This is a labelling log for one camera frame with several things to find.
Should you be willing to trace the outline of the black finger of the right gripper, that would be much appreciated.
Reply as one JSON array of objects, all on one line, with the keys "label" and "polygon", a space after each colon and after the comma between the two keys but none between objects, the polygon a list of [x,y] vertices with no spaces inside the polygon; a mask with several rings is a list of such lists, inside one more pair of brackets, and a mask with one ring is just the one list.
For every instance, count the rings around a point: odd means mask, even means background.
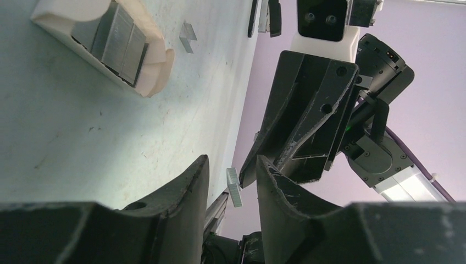
[{"label": "black finger of the right gripper", "polygon": [[264,155],[275,161],[310,101],[307,74],[310,56],[283,51],[277,68],[258,136],[241,167],[240,186],[256,181],[256,158]]},{"label": "black finger of the right gripper", "polygon": [[355,63],[308,54],[282,54],[273,90],[284,105],[273,131],[273,164],[296,183],[317,181],[338,135],[359,73]]}]

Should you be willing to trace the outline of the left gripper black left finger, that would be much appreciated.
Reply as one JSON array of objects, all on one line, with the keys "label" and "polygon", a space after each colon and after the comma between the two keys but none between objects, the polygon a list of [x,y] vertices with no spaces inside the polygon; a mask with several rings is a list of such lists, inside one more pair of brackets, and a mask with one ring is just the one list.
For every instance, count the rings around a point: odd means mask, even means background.
[{"label": "left gripper black left finger", "polygon": [[200,263],[209,158],[114,210],[96,202],[1,204],[1,263]]}]

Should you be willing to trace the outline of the black stapler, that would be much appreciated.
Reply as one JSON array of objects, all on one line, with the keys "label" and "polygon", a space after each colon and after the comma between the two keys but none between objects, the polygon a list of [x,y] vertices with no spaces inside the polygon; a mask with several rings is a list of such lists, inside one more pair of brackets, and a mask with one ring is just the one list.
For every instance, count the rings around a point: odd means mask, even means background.
[{"label": "black stapler", "polygon": [[269,33],[270,37],[281,35],[281,4],[278,0],[252,0],[247,37],[252,38],[255,32]]}]

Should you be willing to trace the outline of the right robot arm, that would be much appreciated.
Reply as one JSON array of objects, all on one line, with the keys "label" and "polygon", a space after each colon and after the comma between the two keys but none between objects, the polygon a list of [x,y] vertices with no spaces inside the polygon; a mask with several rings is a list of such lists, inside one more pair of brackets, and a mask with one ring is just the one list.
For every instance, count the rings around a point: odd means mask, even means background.
[{"label": "right robot arm", "polygon": [[390,103],[413,79],[405,60],[371,34],[359,40],[355,62],[281,52],[239,185],[256,180],[258,156],[306,184],[318,181],[343,154],[356,175],[388,201],[451,201],[386,126]]}]

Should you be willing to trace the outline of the staple box tray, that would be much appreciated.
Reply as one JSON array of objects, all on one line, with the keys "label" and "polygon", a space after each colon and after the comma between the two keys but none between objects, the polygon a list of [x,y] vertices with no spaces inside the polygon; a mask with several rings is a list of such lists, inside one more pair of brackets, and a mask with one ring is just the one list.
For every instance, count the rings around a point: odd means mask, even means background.
[{"label": "staple box tray", "polygon": [[143,1],[38,1],[31,20],[142,97],[169,80],[175,52]]}]

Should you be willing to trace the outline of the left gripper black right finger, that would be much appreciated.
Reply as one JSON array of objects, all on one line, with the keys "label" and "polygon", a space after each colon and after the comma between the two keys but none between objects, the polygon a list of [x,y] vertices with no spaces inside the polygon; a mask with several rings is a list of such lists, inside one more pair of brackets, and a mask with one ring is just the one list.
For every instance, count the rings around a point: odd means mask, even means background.
[{"label": "left gripper black right finger", "polygon": [[256,161],[266,263],[465,263],[465,203],[340,207]]}]

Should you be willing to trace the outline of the metal staple strip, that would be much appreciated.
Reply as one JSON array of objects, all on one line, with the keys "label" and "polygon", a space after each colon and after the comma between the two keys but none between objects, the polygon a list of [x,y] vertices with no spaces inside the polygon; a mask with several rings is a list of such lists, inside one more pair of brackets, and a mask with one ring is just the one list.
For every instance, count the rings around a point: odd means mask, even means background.
[{"label": "metal staple strip", "polygon": [[192,24],[184,21],[182,23],[179,39],[187,53],[194,54],[193,48],[191,46],[192,41],[197,41],[197,36],[193,29]]},{"label": "metal staple strip", "polygon": [[242,207],[241,187],[236,168],[226,169],[226,180],[233,206],[235,208]]}]

